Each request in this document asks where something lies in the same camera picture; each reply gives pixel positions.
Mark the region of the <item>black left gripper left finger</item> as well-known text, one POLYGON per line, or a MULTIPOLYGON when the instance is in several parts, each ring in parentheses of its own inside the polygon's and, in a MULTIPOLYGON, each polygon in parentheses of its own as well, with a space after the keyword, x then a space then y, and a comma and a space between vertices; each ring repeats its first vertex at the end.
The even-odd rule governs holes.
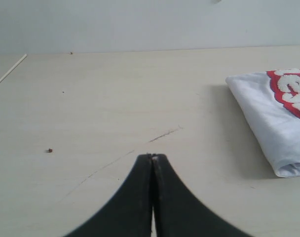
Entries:
POLYGON ((120 188, 91 218, 68 237, 150 237, 152 160, 139 155, 120 188))

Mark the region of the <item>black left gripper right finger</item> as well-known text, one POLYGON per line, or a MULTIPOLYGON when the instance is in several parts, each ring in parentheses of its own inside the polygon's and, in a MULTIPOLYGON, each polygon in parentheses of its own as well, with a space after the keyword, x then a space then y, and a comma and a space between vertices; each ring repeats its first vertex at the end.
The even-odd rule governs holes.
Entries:
POLYGON ((247 237, 205 206, 182 182, 164 154, 151 157, 151 188, 158 237, 247 237))

